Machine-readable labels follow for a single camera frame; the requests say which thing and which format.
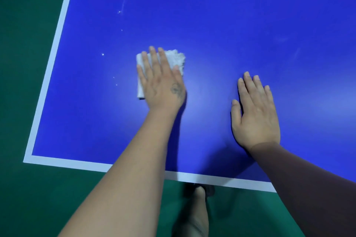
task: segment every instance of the hand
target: hand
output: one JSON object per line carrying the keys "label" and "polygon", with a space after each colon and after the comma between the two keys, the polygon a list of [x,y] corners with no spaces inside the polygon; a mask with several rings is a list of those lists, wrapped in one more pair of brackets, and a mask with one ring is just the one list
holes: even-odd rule
{"label": "hand", "polygon": [[166,54],[162,48],[158,48],[161,63],[158,62],[156,50],[149,47],[152,59],[152,67],[146,52],[142,52],[145,73],[140,65],[137,65],[137,73],[144,90],[145,99],[150,110],[164,110],[168,114],[177,114],[185,100],[185,86],[179,67],[171,70]]}
{"label": "hand", "polygon": [[243,106],[233,100],[231,122],[236,141],[247,151],[259,143],[281,141],[276,107],[269,86],[263,88],[259,77],[253,80],[248,72],[238,79],[238,93]]}

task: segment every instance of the blue table surface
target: blue table surface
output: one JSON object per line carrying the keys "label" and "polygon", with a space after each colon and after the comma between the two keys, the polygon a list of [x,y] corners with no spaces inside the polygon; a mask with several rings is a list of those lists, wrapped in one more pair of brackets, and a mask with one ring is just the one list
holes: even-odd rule
{"label": "blue table surface", "polygon": [[114,163],[148,112],[135,57],[154,45],[186,56],[167,170],[269,181],[231,132],[249,71],[271,87],[281,144],[356,181],[355,26],[356,0],[70,0],[32,154]]}

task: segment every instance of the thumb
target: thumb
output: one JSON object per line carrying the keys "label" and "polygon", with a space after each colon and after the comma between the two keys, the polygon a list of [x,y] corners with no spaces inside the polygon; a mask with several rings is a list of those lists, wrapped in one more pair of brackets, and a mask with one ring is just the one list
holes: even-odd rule
{"label": "thumb", "polygon": [[231,123],[233,126],[241,124],[241,106],[235,99],[231,103]]}

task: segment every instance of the leg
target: leg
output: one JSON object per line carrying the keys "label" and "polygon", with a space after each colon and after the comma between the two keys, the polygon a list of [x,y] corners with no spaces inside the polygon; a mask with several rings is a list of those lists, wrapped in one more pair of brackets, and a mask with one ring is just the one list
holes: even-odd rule
{"label": "leg", "polygon": [[197,187],[183,208],[173,230],[173,237],[208,237],[209,219],[205,204],[205,190]]}

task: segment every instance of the green floor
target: green floor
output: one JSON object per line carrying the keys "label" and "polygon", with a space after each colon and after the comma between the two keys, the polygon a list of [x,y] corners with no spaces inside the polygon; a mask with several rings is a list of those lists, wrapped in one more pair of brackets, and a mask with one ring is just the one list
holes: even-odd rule
{"label": "green floor", "polygon": [[[0,0],[0,236],[56,236],[103,176],[24,164],[62,0]],[[164,184],[158,236],[170,236],[182,183]],[[217,187],[210,236],[303,236],[275,193]]]}

